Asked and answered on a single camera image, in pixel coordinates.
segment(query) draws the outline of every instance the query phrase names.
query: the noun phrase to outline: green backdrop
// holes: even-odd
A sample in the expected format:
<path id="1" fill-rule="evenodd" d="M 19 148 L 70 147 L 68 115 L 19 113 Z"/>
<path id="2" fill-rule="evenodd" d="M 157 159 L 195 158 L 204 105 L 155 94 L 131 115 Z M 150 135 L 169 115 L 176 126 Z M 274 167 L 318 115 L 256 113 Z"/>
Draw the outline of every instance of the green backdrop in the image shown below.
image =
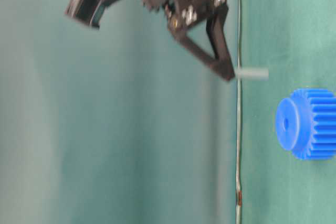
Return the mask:
<path id="1" fill-rule="evenodd" d="M 278 103 L 297 88 L 336 91 L 336 0 L 242 0 L 243 223 L 335 223 L 336 160 L 299 161 L 275 133 Z"/>
<path id="2" fill-rule="evenodd" d="M 140 0 L 100 31 L 68 2 L 0 0 L 0 223 L 233 223 L 236 82 Z M 205 26 L 193 36 L 210 49 Z"/>

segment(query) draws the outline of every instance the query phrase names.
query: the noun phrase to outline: green cloth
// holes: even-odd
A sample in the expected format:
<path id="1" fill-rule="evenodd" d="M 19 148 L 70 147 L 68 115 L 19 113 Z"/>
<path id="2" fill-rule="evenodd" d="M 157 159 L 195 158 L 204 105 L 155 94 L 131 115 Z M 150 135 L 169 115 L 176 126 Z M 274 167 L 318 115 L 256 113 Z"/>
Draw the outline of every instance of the green cloth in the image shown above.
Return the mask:
<path id="1" fill-rule="evenodd" d="M 64 15 L 69 0 L 0 3 L 0 223 L 234 222 L 236 82 L 180 47 L 162 11 L 123 0 L 95 31 Z M 210 49 L 205 26 L 193 37 Z"/>
<path id="2" fill-rule="evenodd" d="M 297 88 L 336 90 L 336 0 L 242 0 L 243 223 L 335 223 L 336 159 L 299 161 L 277 141 L 278 103 Z"/>

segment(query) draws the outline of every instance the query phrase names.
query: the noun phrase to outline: plastic gear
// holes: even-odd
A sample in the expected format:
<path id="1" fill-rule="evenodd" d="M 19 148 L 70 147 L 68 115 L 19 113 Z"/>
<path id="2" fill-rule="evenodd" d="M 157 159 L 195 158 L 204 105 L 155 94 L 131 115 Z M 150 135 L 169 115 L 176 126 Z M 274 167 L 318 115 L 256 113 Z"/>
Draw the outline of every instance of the plastic gear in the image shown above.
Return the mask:
<path id="1" fill-rule="evenodd" d="M 329 159 L 336 153 L 336 98 L 326 89 L 298 89 L 276 114 L 281 146 L 298 159 Z"/>

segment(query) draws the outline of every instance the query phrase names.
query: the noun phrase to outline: cable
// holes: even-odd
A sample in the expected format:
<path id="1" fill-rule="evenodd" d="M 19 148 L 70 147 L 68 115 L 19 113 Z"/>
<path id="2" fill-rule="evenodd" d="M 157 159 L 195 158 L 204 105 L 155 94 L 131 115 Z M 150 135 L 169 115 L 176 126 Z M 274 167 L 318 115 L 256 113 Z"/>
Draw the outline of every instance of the cable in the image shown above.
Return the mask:
<path id="1" fill-rule="evenodd" d="M 238 0 L 238 69 L 241 67 L 241 0 Z M 237 153 L 236 153 L 236 224 L 241 223 L 241 205 L 242 205 L 242 187 L 240 184 L 240 148 L 241 148 L 241 139 L 242 139 L 242 117 L 241 117 L 241 107 L 242 107 L 242 85 L 241 78 L 237 79 Z"/>

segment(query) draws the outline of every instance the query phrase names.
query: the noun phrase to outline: gear teeth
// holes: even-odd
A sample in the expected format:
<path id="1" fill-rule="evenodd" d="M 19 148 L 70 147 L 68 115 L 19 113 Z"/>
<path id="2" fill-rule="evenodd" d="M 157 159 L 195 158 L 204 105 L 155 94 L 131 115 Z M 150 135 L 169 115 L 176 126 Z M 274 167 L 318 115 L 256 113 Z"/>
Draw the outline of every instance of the gear teeth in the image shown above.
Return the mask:
<path id="1" fill-rule="evenodd" d="M 336 98 L 325 89 L 309 89 L 304 93 L 313 113 L 313 134 L 307 158 L 331 158 L 336 153 Z"/>

